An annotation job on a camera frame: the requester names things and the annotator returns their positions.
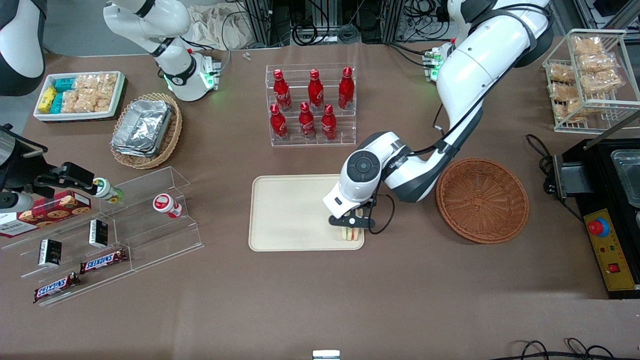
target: white cloth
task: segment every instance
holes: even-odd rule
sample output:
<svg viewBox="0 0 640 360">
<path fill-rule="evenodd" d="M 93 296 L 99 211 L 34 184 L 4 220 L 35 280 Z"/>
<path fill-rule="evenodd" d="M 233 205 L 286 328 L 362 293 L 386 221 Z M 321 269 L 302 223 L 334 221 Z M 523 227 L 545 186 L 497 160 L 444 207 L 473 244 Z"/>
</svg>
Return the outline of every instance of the white cloth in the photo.
<svg viewBox="0 0 640 360">
<path fill-rule="evenodd" d="M 255 42 L 249 28 L 249 16 L 241 3 L 221 2 L 215 5 L 191 5 L 191 30 L 187 40 L 221 50 L 242 49 Z"/>
</svg>

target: snickers logo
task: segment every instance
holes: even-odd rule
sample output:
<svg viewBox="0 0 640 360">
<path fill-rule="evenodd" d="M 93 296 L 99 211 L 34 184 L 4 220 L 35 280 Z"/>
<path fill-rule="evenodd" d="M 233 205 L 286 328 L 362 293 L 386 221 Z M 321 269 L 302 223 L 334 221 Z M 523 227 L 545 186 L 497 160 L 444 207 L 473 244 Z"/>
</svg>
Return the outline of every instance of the snickers logo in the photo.
<svg viewBox="0 0 640 360">
<path fill-rule="evenodd" d="M 67 279 L 68 277 L 65 277 L 64 279 L 60 279 L 54 283 L 51 283 L 43 288 L 40 288 L 38 290 L 38 295 L 36 295 L 37 297 L 42 297 L 52 291 L 58 290 L 58 289 L 62 289 L 67 285 Z"/>
<path fill-rule="evenodd" d="M 106 265 L 107 263 L 110 263 L 113 261 L 113 256 L 114 254 L 109 254 L 109 255 L 102 256 L 101 258 L 91 260 L 86 264 L 84 270 L 87 271 L 92 268 L 97 268 L 98 266 L 101 266 L 101 265 Z"/>
</svg>

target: brown wicker basket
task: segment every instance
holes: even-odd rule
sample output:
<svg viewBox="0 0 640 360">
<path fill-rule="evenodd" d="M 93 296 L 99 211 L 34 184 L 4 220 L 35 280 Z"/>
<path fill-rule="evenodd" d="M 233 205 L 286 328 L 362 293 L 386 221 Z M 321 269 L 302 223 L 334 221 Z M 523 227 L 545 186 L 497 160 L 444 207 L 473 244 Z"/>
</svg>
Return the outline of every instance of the brown wicker basket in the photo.
<svg viewBox="0 0 640 360">
<path fill-rule="evenodd" d="M 518 178 L 483 158 L 459 160 L 442 172 L 436 188 L 444 220 L 478 243 L 513 239 L 527 223 L 529 200 Z"/>
<path fill-rule="evenodd" d="M 154 92 L 153 94 L 142 95 L 141 97 L 137 98 L 137 100 L 162 100 L 168 104 L 171 104 L 171 107 L 173 108 L 170 123 L 166 128 L 162 144 L 160 145 L 160 153 L 155 158 L 143 158 L 140 156 L 124 155 L 111 149 L 111 153 L 119 163 L 132 168 L 144 170 L 148 168 L 154 168 L 164 163 L 169 158 L 169 156 L 171 156 L 171 153 L 175 149 L 175 146 L 178 144 L 178 138 L 180 137 L 180 131 L 182 130 L 182 115 L 180 114 L 178 104 L 168 95 L 158 94 Z M 127 113 L 127 110 L 129 109 L 131 104 L 133 104 L 133 101 L 130 102 L 124 110 L 122 110 L 120 116 L 118 117 L 118 122 L 116 123 L 116 127 L 113 130 L 114 134 L 116 133 L 116 131 L 118 131 L 118 127 L 122 123 L 122 118 L 124 117 L 124 114 Z"/>
</svg>

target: yellow control panel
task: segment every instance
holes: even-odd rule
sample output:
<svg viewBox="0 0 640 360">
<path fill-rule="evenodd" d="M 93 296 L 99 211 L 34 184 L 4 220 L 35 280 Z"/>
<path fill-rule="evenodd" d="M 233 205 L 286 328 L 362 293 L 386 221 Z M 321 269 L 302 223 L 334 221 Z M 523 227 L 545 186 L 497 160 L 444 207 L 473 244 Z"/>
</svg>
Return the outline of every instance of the yellow control panel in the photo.
<svg viewBox="0 0 640 360">
<path fill-rule="evenodd" d="M 584 223 L 591 239 L 591 246 L 598 259 L 602 278 L 609 291 L 635 290 L 625 255 L 620 249 L 616 231 L 606 209 L 586 215 Z"/>
</svg>

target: brown tablecloth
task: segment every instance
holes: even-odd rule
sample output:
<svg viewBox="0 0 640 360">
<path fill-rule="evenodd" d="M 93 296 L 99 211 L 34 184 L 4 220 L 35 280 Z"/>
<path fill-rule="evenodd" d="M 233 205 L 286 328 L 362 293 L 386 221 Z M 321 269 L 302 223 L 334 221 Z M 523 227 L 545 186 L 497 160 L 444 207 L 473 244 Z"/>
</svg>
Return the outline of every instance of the brown tablecloth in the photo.
<svg viewBox="0 0 640 360">
<path fill-rule="evenodd" d="M 360 140 L 391 130 L 414 149 L 430 145 L 440 100 L 417 66 L 382 45 L 241 55 L 219 91 L 179 102 L 184 127 L 165 164 L 192 182 L 189 214 L 206 246 L 50 308 L 31 304 L 36 284 L 19 277 L 18 255 L 0 252 L 3 359 L 308 359 L 324 348 L 344 359 L 488 359 L 519 354 L 520 340 L 566 350 L 568 336 L 640 356 L 640 302 L 604 300 L 584 226 L 542 191 L 539 156 L 525 142 L 534 133 L 563 152 L 582 138 L 553 132 L 541 60 L 512 70 L 486 97 L 458 154 L 498 161 L 524 184 L 531 212 L 513 241 L 463 239 L 432 193 L 398 204 L 391 226 L 358 251 L 258 253 L 247 244 L 252 181 L 337 173 L 355 148 L 273 149 L 267 64 L 356 61 Z M 125 103 L 167 92 L 150 56 L 51 56 L 47 65 L 48 73 L 122 71 Z M 24 136 L 49 146 L 52 164 L 73 161 L 120 183 L 145 172 L 113 159 L 113 125 L 29 119 Z M 388 211 L 381 202 L 380 219 Z"/>
</svg>

